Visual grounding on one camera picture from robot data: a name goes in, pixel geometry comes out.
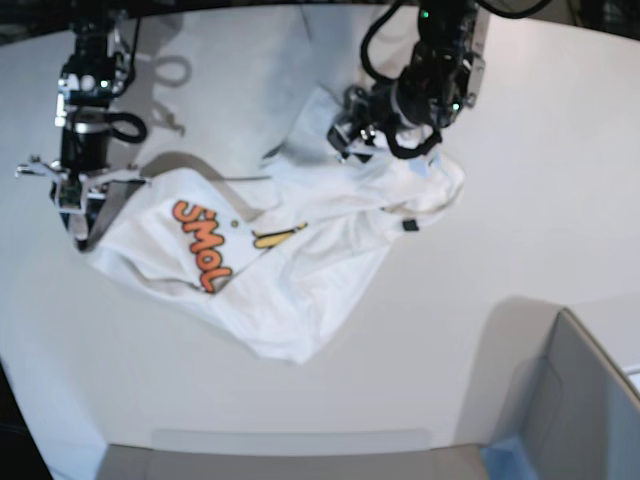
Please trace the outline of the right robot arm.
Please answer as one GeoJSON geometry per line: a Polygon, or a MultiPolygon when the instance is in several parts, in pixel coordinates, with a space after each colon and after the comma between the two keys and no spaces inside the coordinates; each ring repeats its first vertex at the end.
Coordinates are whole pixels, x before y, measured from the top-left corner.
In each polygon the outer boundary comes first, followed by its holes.
{"type": "Polygon", "coordinates": [[[54,124],[61,130],[60,155],[38,156],[16,168],[16,176],[51,183],[49,197],[77,250],[91,250],[104,234],[100,214],[113,184],[141,185],[136,165],[113,167],[109,145],[139,145],[148,136],[143,119],[112,108],[136,78],[138,42],[125,40],[120,25],[126,10],[113,1],[75,1],[71,6],[74,50],[57,81],[54,124]]]}

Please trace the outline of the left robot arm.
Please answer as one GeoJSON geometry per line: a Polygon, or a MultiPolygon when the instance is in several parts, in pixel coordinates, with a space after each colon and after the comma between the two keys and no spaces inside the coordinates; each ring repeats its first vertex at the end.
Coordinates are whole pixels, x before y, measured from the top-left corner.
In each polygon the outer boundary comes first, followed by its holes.
{"type": "Polygon", "coordinates": [[[326,135],[340,161],[354,156],[368,162],[379,138],[399,160],[426,156],[442,142],[442,131],[464,109],[475,106],[484,75],[489,12],[477,1],[420,1],[419,38],[409,63],[391,78],[374,68],[369,46],[403,5],[394,1],[361,41],[361,66],[374,84],[344,91],[343,109],[326,135]]]}

